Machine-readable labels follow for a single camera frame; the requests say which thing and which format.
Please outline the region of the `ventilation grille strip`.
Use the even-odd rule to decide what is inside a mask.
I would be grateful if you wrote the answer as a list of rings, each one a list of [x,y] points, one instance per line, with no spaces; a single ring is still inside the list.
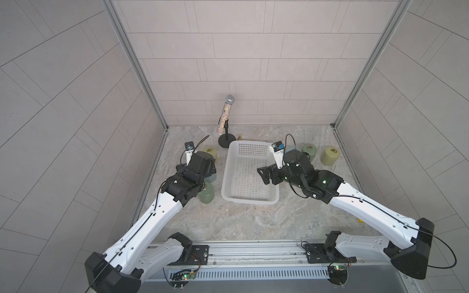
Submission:
[[[235,281],[235,280],[326,280],[327,267],[218,267],[202,268],[190,281]]]

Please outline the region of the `yellow tea canister back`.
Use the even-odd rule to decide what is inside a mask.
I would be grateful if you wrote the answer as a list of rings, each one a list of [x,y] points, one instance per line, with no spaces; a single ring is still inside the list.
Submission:
[[[325,166],[333,166],[340,158],[340,150],[335,147],[328,146],[321,155],[321,162]]]

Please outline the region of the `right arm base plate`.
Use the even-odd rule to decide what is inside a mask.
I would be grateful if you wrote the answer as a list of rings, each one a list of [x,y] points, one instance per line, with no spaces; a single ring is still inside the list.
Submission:
[[[343,256],[336,248],[326,246],[321,243],[301,242],[301,247],[305,250],[309,264],[330,264],[335,262],[348,263],[347,257]]]

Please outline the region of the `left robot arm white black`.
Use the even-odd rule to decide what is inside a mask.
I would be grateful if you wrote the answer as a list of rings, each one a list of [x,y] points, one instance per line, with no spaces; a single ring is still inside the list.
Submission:
[[[192,241],[181,233],[149,251],[147,248],[188,201],[197,196],[205,179],[216,173],[215,158],[202,151],[193,153],[187,164],[160,187],[156,200],[140,219],[104,253],[92,253],[85,261],[88,291],[136,293],[145,280],[175,262],[192,258]]]

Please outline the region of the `left circuit board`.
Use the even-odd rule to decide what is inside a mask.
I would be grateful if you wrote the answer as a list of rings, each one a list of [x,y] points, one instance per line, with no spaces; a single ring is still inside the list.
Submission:
[[[183,288],[196,276],[197,273],[195,271],[189,269],[181,270],[172,274],[169,283],[173,290],[176,290],[178,288],[183,290]]]

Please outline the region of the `circuit board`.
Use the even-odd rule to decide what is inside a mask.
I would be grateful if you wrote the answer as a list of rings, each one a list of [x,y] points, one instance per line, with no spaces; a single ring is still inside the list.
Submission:
[[[169,283],[173,290],[176,290],[178,288],[183,290],[183,288],[196,276],[197,273],[195,271],[189,269],[181,270],[172,274]]]
[[[337,286],[344,286],[348,280],[348,269],[346,266],[332,265],[327,268],[328,281]]]

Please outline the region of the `right circuit board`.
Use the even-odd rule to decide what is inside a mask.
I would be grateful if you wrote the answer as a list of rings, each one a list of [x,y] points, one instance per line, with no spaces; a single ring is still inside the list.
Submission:
[[[348,269],[346,266],[332,265],[327,268],[328,281],[337,286],[344,286],[348,280]]]

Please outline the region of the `glitter microphone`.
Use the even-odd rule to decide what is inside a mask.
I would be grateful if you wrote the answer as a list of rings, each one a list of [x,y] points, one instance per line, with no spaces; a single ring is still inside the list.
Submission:
[[[225,123],[228,121],[228,116],[230,113],[230,110],[235,102],[235,97],[233,95],[227,95],[225,98],[225,103],[222,109],[222,113],[219,119],[219,123],[217,126],[217,135],[222,135],[224,128],[225,128]]]

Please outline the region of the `white plastic perforated basket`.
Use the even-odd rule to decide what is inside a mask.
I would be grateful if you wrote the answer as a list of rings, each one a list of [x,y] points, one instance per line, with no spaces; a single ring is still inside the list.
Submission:
[[[274,205],[279,186],[266,185],[257,169],[275,164],[270,143],[236,140],[228,148],[221,195],[224,200],[254,205]]]

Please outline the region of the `dark green tea canister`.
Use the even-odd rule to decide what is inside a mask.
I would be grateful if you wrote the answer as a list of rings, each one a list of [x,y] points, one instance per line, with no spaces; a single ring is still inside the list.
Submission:
[[[314,144],[303,144],[302,152],[308,156],[310,162],[313,162],[318,150]]]

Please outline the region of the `aluminium mounting rail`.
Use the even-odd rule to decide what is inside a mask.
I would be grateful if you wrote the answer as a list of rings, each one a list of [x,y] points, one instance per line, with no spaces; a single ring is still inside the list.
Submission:
[[[339,231],[332,231],[327,235],[326,246],[336,248],[349,262],[354,263],[359,258],[390,262],[395,268],[401,270],[404,261],[412,249],[399,248],[392,241],[383,236],[358,237]],[[119,272],[129,275],[132,271],[150,273],[158,271],[164,266],[173,266],[185,250],[191,250],[193,242],[181,233],[171,235],[168,240],[149,250],[145,248],[136,260],[128,259],[131,253],[137,251],[136,245],[124,244],[122,241],[109,248],[99,257]],[[305,250],[301,243],[296,242],[223,242],[221,244],[208,244],[210,252],[208,263],[222,262],[280,262],[289,261],[294,255],[306,259]]]

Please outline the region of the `yellow-green tea canister front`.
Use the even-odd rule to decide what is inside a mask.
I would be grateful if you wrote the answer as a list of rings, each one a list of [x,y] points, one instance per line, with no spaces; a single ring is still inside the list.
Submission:
[[[215,160],[218,160],[217,149],[213,146],[208,146],[203,149],[205,153],[210,154]]]

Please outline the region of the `black microphone stand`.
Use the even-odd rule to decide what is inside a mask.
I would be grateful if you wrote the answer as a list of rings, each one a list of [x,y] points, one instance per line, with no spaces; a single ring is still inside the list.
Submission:
[[[230,144],[236,140],[236,137],[229,133],[228,127],[228,120],[226,120],[222,128],[222,134],[218,138],[219,146],[222,148],[229,148]]]

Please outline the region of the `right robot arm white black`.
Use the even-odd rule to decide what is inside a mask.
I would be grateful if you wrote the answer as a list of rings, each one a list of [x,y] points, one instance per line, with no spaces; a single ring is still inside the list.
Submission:
[[[257,170],[265,184],[286,182],[298,187],[305,197],[342,209],[381,233],[376,238],[339,234],[333,238],[334,250],[345,258],[389,260],[409,277],[426,278],[433,222],[403,216],[364,195],[333,172],[316,170],[305,153],[276,148],[270,151],[274,164]]]

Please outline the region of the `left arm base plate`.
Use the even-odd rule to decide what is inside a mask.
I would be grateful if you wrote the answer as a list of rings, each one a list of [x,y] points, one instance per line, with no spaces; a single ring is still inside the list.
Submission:
[[[207,265],[208,257],[210,252],[209,245],[193,245],[191,250],[185,250],[178,261],[174,262],[173,265],[181,266],[195,266],[195,265]]]

